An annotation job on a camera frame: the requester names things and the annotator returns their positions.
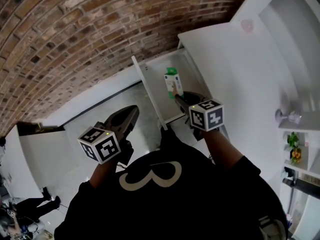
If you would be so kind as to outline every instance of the white shelf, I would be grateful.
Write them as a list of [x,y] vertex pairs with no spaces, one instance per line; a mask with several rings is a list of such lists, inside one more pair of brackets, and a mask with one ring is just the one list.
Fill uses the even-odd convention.
[[302,159],[298,163],[292,163],[290,160],[284,161],[284,166],[291,168],[293,170],[307,173],[308,172],[308,160],[309,160],[309,149],[305,146],[299,146],[301,149]]
[[320,132],[320,111],[304,112],[299,124],[284,119],[279,129],[298,133]]
[[320,149],[299,146],[302,150],[302,159],[298,163],[290,160],[284,161],[284,166],[296,170],[300,173],[320,178]]

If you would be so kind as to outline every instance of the black t-shirt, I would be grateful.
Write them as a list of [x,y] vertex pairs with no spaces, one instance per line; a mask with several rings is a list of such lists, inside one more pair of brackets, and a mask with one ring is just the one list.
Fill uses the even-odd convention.
[[286,237],[281,203],[259,174],[246,157],[221,173],[186,144],[151,152],[97,189],[82,183],[54,238]]

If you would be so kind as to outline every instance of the leg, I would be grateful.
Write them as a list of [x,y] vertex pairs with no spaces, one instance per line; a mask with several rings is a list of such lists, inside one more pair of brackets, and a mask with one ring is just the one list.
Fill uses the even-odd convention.
[[51,211],[58,209],[60,206],[60,198],[57,196],[54,201],[50,201],[40,207],[31,209],[24,216],[32,219],[33,221],[38,220],[41,216],[50,213]]
[[38,207],[44,201],[46,201],[46,199],[44,197],[43,198],[28,198],[28,199],[16,204],[15,208],[16,208],[17,212],[25,211],[28,209],[33,209],[33,208]]

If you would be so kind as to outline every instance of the person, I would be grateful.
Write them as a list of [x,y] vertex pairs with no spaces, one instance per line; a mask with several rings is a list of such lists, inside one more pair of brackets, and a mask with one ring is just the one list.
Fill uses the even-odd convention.
[[43,188],[42,198],[28,198],[18,204],[13,204],[14,224],[5,227],[7,232],[11,236],[28,234],[30,237],[33,235],[32,233],[43,228],[44,224],[39,221],[39,218],[58,209],[61,203],[59,196],[56,196],[54,200],[51,200],[51,198],[51,195],[45,187]]
[[160,150],[125,170],[116,173],[121,154],[99,164],[54,238],[286,239],[286,215],[261,171],[218,130],[202,135],[215,164],[170,128]]

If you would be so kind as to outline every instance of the white floor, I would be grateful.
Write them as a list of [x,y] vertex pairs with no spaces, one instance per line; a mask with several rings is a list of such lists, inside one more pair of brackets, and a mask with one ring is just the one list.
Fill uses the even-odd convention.
[[[137,105],[140,115],[133,132],[127,138],[134,149],[129,163],[159,147],[161,135],[157,126],[158,117],[142,83],[82,114],[64,126],[77,168],[67,175],[62,175],[55,184],[48,186],[52,195],[61,198],[62,205],[69,206],[70,201],[78,192],[79,185],[91,177],[97,166],[97,162],[89,159],[83,152],[77,141],[78,137],[88,127],[94,126],[96,122],[104,122],[113,112],[130,105]],[[64,220],[67,210],[67,208],[60,206],[59,210],[54,210],[41,217],[40,219],[45,223],[46,230],[53,233],[55,228]]]

